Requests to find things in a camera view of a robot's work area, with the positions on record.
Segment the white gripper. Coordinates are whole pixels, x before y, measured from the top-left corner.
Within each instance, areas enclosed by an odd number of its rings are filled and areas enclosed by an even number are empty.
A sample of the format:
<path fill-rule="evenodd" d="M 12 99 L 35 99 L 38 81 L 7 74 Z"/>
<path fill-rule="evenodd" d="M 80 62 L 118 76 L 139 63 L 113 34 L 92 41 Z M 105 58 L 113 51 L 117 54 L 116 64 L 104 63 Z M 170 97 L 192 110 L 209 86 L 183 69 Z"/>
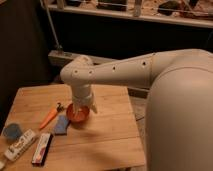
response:
<path fill-rule="evenodd" d="M 72 86 L 72 102 L 76 109 L 74 109 L 74 118 L 79 115 L 80 107 L 87 106 L 91 108 L 94 113 L 98 113 L 97 105 L 94 101 L 93 91 L 90 85 Z"/>

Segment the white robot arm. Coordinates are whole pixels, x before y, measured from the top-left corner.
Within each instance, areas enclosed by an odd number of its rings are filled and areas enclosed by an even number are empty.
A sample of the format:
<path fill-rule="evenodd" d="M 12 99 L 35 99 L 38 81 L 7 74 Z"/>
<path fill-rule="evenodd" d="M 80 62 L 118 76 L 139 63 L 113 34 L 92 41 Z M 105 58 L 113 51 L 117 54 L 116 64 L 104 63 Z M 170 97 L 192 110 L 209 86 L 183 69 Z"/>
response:
<path fill-rule="evenodd" d="M 212 52 L 170 50 L 99 65 L 79 55 L 60 76 L 74 109 L 96 109 L 93 84 L 147 88 L 147 171 L 213 171 Z"/>

